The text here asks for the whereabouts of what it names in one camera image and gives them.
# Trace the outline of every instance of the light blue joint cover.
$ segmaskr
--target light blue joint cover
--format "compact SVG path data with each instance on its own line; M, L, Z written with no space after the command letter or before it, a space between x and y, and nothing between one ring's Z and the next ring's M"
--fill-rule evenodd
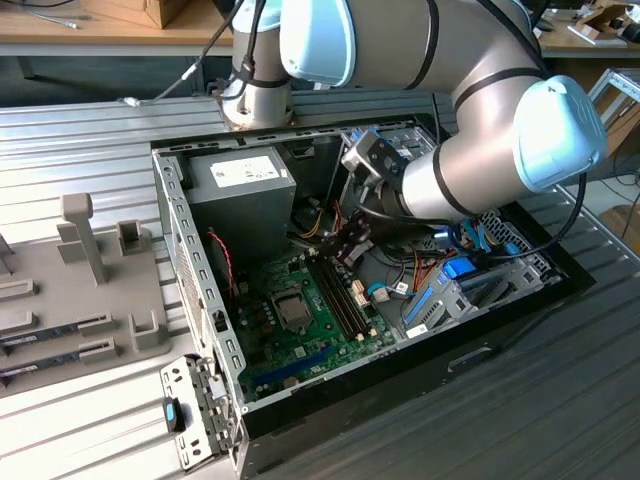
M233 29L242 32L251 32L251 23L255 14L256 0L245 0L244 4L233 19ZM280 12L282 0L267 0L267 4L260 15L258 32L268 32L280 27Z
M346 0L282 0L280 27L289 75L337 87L351 80L356 39Z
M559 75L532 85L513 123L516 168L532 192L585 172L606 155L604 125L572 78Z

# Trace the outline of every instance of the metal bracket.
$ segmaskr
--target metal bracket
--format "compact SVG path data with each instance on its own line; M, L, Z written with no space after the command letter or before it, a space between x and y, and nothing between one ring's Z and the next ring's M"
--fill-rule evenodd
M372 130L365 131L342 158L342 164L367 187L387 182L402 193L402 174L407 161Z
M9 248L4 237L0 234L0 277L4 275L11 275L11 270L9 270L9 267L2 261L2 257L9 256L12 253L13 251Z
M212 359L195 357L180 357L160 370L164 395L177 400L184 418L184 430L175 438L184 470L226 454L239 441L227 388L212 370Z

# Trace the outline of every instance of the red wire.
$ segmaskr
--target red wire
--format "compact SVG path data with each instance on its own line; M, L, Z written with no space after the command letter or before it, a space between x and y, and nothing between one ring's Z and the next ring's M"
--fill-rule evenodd
M218 235L213 232L208 232L208 235L218 242L220 248L222 248L222 253L224 253L227 260L227 267L229 269L229 296L233 298L233 270L231 269L231 255L229 254L229 250L227 250L227 246Z
M342 216L342 209L340 208L340 202L338 202L337 200L334 200L334 210L336 211L336 214L338 215L338 227L342 227L342 225L344 225L344 217Z

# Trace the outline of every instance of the green circuit board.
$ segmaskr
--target green circuit board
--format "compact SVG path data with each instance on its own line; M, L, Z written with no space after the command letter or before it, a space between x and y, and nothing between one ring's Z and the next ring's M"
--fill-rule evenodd
M350 274L338 265L330 265L339 269L335 277L351 293L347 288L352 281ZM312 314L306 328L290 331L283 325L274 301L274 296L283 291L297 291L304 298ZM366 328L363 334L349 338L322 292L300 257L276 260L247 274L237 301L236 328L247 361L239 378L245 401L264 398L395 343L388 324L375 308L360 308L353 299L353 308Z

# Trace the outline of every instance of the ram slot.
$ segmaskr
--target ram slot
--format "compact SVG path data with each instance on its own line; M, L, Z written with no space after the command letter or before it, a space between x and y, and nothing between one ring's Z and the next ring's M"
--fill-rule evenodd
M308 258L305 263L345 338L353 340L359 333L364 334L368 330L367 324L331 265L318 257Z

